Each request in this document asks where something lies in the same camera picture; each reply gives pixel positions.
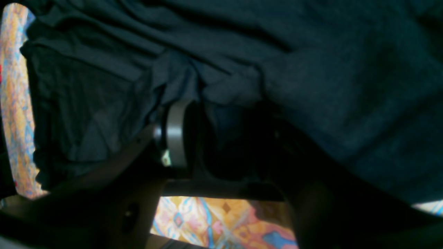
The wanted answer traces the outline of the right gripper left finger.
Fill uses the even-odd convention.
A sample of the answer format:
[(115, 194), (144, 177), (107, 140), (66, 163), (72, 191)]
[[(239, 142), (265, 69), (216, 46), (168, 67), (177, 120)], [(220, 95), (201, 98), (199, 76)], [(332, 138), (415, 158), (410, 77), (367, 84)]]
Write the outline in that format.
[(194, 101), (176, 101), (91, 172), (2, 210), (1, 248), (144, 249), (166, 183), (190, 172), (196, 117)]

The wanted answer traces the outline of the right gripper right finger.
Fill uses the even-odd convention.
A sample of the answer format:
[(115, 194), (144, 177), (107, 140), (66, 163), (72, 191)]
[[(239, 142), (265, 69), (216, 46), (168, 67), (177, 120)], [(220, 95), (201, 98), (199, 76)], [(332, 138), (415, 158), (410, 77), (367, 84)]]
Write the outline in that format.
[(281, 118), (256, 115), (253, 141), (300, 249), (442, 248), (442, 218), (354, 176)]

